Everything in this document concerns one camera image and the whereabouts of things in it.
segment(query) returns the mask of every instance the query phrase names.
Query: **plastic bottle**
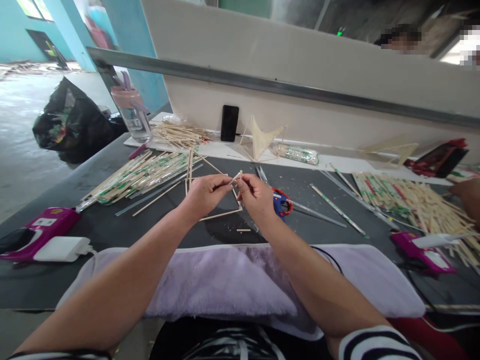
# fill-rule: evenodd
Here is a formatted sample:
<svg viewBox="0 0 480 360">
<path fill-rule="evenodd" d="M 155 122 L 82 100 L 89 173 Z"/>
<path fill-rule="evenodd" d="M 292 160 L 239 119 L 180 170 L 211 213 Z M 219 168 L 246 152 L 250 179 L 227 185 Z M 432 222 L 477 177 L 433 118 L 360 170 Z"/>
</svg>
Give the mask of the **plastic bottle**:
<svg viewBox="0 0 480 360">
<path fill-rule="evenodd" d="M 121 86 L 112 86 L 111 97 L 115 101 L 131 137 L 141 144 L 148 142 L 152 138 L 152 130 L 147 114 L 131 104 L 131 100 L 136 100 L 140 104 L 144 103 L 137 89 L 125 90 Z"/>
</svg>

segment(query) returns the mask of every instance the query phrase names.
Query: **person's right hand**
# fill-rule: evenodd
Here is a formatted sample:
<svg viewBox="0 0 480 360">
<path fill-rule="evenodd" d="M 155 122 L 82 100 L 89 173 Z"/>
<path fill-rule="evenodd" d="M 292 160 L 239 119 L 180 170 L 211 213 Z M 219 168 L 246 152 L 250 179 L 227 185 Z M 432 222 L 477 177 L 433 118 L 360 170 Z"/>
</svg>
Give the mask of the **person's right hand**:
<svg viewBox="0 0 480 360">
<path fill-rule="evenodd" d="M 274 210 L 274 191 L 254 174 L 243 174 L 236 182 L 240 190 L 238 201 L 243 204 L 252 220 L 260 225 L 277 218 Z"/>
</svg>

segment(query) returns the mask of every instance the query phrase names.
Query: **gray table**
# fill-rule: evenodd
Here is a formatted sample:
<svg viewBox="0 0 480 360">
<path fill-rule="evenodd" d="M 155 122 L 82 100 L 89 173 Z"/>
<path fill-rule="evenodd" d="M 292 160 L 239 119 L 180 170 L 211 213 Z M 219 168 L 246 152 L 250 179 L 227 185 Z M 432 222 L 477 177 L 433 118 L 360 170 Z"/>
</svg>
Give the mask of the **gray table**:
<svg viewBox="0 0 480 360">
<path fill-rule="evenodd" d="M 75 207 L 82 196 L 125 164 L 128 155 L 133 151 L 131 147 L 123 145 L 128 136 L 124 134 L 118 138 L 79 166 L 68 178 L 0 224 L 0 235 L 24 226 L 45 208 Z M 233 175 L 240 169 L 244 172 L 255 172 L 254 164 L 249 162 L 220 158 L 209 158 L 209 161 L 221 171 Z M 314 183 L 370 236 L 370 239 L 364 239 L 350 226 L 342 228 L 294 210 L 286 218 L 286 222 L 307 243 L 371 244 L 394 263 L 402 262 L 402 257 L 389 240 L 389 227 L 338 189 L 319 171 L 270 164 L 262 164 L 262 167 L 272 186 L 280 188 L 293 200 L 343 222 L 342 218 L 309 187 L 310 183 Z M 196 171 L 196 176 L 213 173 L 209 166 L 204 165 Z M 135 209 L 119 217 L 115 216 L 118 210 L 131 204 L 128 199 L 122 199 L 111 206 L 96 204 L 81 214 L 81 220 L 68 235 L 89 238 L 97 251 L 111 247 L 129 247 L 166 213 L 174 209 L 184 196 L 185 188 L 179 185 L 136 217 L 132 217 Z M 235 207 L 233 196 L 232 199 L 223 201 L 221 207 L 225 211 L 233 210 Z M 193 227 L 180 247 L 264 242 L 255 231 L 243 233 L 236 231 L 252 226 L 246 211 L 203 221 Z M 30 263 L 24 266 L 0 261 L 0 308 L 23 310 L 54 308 L 88 258 L 89 256 L 82 256 L 73 263 Z M 415 275 L 414 280 L 434 304 L 480 305 L 478 276 L 462 264 L 457 268 L 457 275 L 442 275 L 439 280 Z"/>
</svg>

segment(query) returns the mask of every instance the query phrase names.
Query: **purple towel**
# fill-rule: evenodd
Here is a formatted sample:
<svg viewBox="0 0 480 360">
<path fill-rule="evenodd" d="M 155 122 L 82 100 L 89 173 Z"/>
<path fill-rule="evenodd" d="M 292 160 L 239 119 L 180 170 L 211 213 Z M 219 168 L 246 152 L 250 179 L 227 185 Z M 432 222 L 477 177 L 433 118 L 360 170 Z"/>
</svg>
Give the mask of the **purple towel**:
<svg viewBox="0 0 480 360">
<path fill-rule="evenodd" d="M 412 285 L 375 247 L 347 244 L 317 247 L 336 259 L 346 278 L 385 317 L 418 318 L 425 313 L 425 305 Z M 113 247 L 101 251 L 96 257 L 96 271 L 125 250 Z M 91 258 L 57 307 L 92 277 L 93 267 Z M 177 249 L 145 315 L 167 321 L 186 316 L 252 321 L 306 340 L 323 336 L 269 244 Z"/>
</svg>

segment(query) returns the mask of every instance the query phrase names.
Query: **smartphone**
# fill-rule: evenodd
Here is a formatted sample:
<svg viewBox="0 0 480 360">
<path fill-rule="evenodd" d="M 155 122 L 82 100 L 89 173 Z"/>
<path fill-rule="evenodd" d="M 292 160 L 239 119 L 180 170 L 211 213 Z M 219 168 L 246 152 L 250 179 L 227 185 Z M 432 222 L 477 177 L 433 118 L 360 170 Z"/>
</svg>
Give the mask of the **smartphone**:
<svg viewBox="0 0 480 360">
<path fill-rule="evenodd" d="M 233 143 L 235 141 L 235 133 L 237 132 L 237 124 L 239 122 L 239 107 L 223 105 L 221 114 L 221 131 L 220 140 Z"/>
</svg>

